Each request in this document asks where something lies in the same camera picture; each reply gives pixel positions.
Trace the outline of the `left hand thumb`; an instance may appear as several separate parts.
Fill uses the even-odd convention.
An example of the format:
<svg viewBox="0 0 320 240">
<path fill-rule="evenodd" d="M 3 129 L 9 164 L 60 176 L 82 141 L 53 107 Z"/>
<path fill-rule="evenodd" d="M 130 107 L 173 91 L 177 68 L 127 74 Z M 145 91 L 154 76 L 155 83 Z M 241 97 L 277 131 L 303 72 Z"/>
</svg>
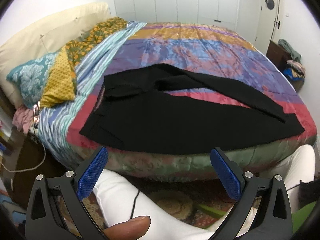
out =
<svg viewBox="0 0 320 240">
<path fill-rule="evenodd" d="M 136 240 L 147 233 L 150 225 L 150 216 L 139 216 L 113 225 L 103 232 L 110 240 Z"/>
</svg>

